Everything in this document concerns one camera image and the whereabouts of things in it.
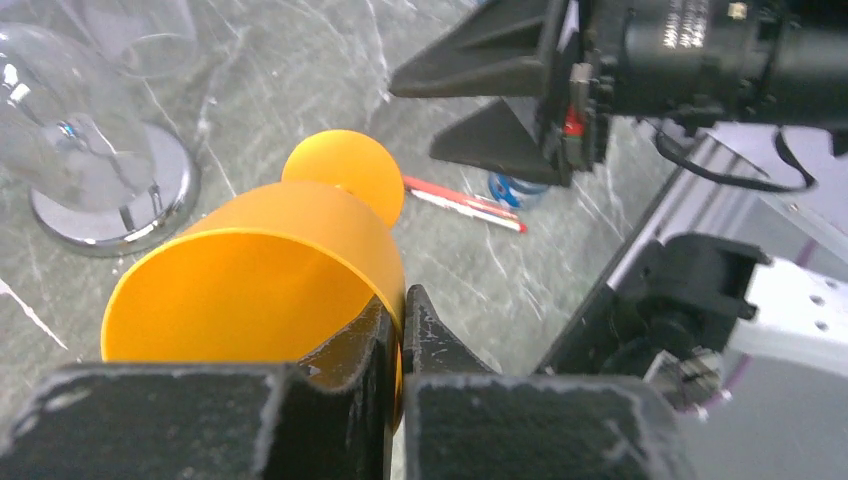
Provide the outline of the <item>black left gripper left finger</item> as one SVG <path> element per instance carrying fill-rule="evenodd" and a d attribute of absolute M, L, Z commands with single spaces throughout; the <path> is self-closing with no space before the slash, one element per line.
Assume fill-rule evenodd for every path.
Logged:
<path fill-rule="evenodd" d="M 5 479 L 383 479 L 394 339 L 371 301 L 295 363 L 77 364 L 1 439 Z"/>

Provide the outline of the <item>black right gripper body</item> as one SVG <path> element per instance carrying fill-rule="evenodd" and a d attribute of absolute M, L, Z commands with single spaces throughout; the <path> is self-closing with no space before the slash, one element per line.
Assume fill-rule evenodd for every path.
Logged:
<path fill-rule="evenodd" d="M 605 161 L 632 1 L 548 1 L 540 46 L 548 62 L 539 148 L 541 183 L 569 183 Z"/>

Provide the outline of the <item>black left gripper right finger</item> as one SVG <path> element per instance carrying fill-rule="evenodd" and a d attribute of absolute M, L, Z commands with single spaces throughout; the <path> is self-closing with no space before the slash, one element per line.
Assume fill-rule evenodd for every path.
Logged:
<path fill-rule="evenodd" d="M 410 479 L 692 479 L 670 406 L 621 376 L 508 376 L 441 321 L 426 290 L 405 305 Z"/>

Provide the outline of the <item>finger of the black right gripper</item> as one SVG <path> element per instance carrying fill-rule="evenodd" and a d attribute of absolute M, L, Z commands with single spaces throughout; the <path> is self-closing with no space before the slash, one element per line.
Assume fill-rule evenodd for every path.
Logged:
<path fill-rule="evenodd" d="M 549 87 L 567 1 L 486 1 L 400 65 L 402 98 L 537 97 Z"/>
<path fill-rule="evenodd" d="M 518 180 L 569 187 L 572 171 L 547 157 L 505 100 L 497 100 L 439 131 L 429 156 Z"/>

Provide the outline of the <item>orange plastic goblet front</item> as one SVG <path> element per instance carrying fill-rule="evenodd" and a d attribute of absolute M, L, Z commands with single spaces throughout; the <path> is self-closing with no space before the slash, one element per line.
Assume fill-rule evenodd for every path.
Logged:
<path fill-rule="evenodd" d="M 391 230 L 404 198 L 377 140 L 345 129 L 305 138 L 278 181 L 234 197 L 120 277 L 102 359 L 294 361 L 372 300 L 401 330 L 407 289 Z"/>

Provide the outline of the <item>clear wine glass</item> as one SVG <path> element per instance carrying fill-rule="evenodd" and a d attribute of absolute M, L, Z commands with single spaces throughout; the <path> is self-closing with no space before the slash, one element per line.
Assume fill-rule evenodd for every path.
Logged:
<path fill-rule="evenodd" d="M 110 161 L 136 195 L 155 169 L 139 114 L 109 62 L 74 39 L 1 26 L 1 164 L 60 200 Z"/>
<path fill-rule="evenodd" d="M 197 57 L 197 32 L 186 1 L 90 0 L 58 5 L 95 49 L 129 76 L 175 75 Z"/>

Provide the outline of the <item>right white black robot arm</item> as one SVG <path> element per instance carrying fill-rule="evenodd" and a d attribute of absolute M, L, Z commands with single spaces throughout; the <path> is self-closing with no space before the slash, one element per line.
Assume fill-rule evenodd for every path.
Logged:
<path fill-rule="evenodd" d="M 441 131 L 430 154 L 487 170 L 506 207 L 608 162 L 614 121 L 626 118 L 676 167 L 667 214 L 703 221 L 728 192 L 728 227 L 751 197 L 822 185 L 788 127 L 821 127 L 832 152 L 846 154 L 846 50 L 847 8 L 836 1 L 485 1 L 400 66 L 389 90 L 488 97 Z M 724 358 L 740 326 L 764 312 L 750 294 L 765 268 L 761 248 L 724 232 L 642 233 L 577 336 L 594 336 L 599 358 L 568 353 L 567 335 L 549 366 L 662 374 L 677 410 L 705 415 L 743 376 Z"/>

